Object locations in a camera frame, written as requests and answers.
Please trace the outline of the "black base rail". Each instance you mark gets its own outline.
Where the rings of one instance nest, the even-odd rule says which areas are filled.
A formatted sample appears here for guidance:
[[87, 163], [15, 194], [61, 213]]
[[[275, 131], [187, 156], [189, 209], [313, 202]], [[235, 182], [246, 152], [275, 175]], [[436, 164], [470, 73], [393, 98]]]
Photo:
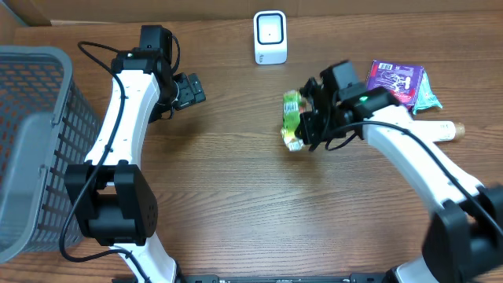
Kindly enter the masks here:
[[307, 277], [219, 277], [217, 275], [186, 275], [187, 283], [381, 283], [385, 273], [353, 273], [347, 276]]

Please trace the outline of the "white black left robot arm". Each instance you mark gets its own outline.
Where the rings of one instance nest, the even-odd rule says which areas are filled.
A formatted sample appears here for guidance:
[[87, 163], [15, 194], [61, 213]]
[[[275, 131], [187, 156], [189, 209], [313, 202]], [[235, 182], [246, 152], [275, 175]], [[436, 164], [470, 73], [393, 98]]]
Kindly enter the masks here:
[[60, 234], [64, 241], [75, 219], [84, 237], [106, 249], [74, 257], [60, 243], [60, 253], [74, 263], [119, 255], [133, 282], [183, 282], [156, 233], [158, 205], [141, 172], [141, 151], [150, 123], [206, 96], [196, 74], [178, 71], [178, 39], [161, 25], [142, 26], [137, 47], [114, 52], [102, 66], [112, 75], [112, 96], [100, 133], [84, 161], [64, 174], [72, 209]]

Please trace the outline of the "white barcode scanner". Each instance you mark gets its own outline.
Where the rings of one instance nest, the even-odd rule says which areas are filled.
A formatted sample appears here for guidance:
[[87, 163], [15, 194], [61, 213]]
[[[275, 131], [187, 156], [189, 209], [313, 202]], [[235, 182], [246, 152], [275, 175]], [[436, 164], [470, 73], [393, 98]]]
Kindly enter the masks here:
[[288, 33], [285, 14], [263, 10], [254, 15], [255, 62], [259, 65], [283, 64], [288, 57]]

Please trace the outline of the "teal wipes packet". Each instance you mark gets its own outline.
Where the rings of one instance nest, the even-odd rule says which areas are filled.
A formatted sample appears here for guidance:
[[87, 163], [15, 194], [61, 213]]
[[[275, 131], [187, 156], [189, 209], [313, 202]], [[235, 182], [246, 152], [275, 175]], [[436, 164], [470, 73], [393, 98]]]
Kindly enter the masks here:
[[420, 81], [417, 100], [413, 106], [412, 114], [416, 115], [418, 112], [430, 108], [443, 108], [443, 106], [431, 89], [427, 72], [424, 72]]

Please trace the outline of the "white tube gold cap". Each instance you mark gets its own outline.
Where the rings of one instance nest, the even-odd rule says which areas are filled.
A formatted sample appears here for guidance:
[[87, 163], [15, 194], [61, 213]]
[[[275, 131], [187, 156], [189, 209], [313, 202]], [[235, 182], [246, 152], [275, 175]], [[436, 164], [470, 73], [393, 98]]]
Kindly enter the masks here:
[[457, 141], [465, 136], [464, 124], [452, 121], [415, 120], [411, 128], [414, 133], [432, 142]]

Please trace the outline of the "purple pad package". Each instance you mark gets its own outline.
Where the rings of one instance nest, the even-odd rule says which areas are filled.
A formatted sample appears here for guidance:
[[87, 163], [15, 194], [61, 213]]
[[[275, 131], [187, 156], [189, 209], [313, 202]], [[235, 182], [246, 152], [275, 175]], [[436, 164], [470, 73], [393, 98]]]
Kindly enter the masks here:
[[410, 111], [417, 102], [424, 68], [374, 60], [367, 76], [368, 90], [384, 87]]

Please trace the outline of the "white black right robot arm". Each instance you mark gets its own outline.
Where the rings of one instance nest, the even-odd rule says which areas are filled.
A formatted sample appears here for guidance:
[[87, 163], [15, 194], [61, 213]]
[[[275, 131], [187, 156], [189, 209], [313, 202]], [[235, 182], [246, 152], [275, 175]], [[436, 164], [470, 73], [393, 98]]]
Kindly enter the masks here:
[[285, 93], [281, 131], [289, 150], [360, 138], [398, 169], [423, 201], [430, 226], [420, 257], [375, 282], [468, 282], [502, 265], [502, 188], [485, 187], [420, 130], [386, 88], [368, 89], [341, 61]]

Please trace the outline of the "grey plastic basket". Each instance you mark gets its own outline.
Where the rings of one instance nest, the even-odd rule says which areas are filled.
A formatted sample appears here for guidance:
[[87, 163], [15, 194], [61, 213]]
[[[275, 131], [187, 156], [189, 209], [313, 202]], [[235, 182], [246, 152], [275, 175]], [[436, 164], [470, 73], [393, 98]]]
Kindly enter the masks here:
[[70, 57], [49, 46], [1, 48], [1, 261], [53, 252], [72, 209], [70, 164], [94, 145], [101, 120], [73, 80]]

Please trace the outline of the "green yellow snack packet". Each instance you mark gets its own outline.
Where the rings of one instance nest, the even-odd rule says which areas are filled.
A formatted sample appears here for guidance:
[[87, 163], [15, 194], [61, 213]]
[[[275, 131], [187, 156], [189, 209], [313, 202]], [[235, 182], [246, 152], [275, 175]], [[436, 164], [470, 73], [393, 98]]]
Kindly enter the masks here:
[[302, 138], [297, 138], [295, 131], [300, 124], [300, 115], [308, 111], [310, 104], [298, 90], [284, 93], [281, 136], [290, 152], [300, 151], [304, 147]]

